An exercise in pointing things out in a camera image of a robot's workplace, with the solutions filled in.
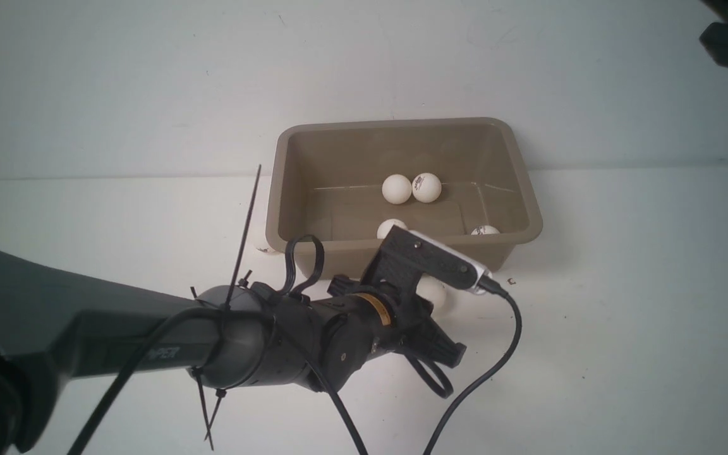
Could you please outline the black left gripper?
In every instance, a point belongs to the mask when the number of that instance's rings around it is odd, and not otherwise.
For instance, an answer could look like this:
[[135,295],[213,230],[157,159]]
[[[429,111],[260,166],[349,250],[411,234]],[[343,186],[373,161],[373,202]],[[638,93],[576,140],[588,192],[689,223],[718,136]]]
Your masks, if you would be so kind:
[[456,368],[463,359],[466,346],[454,342],[434,322],[433,304],[415,291],[405,291],[384,277],[356,281],[334,276],[327,292],[331,309],[340,310],[346,323],[356,322],[364,328],[364,338],[369,341],[367,360],[398,353]]

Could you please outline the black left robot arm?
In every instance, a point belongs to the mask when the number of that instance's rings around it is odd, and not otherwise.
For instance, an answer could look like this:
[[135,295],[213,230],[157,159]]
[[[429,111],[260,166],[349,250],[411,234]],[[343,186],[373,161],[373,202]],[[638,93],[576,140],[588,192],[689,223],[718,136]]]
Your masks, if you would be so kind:
[[422,272],[378,251],[361,281],[335,276],[329,297],[304,291],[320,279],[324,249],[295,284],[289,242],[281,289],[243,277],[192,300],[81,276],[0,251],[0,454],[27,452],[71,380],[184,368],[223,395],[238,387],[299,385],[338,391],[364,363],[404,356],[440,397],[441,366],[465,346],[432,319],[416,293]]

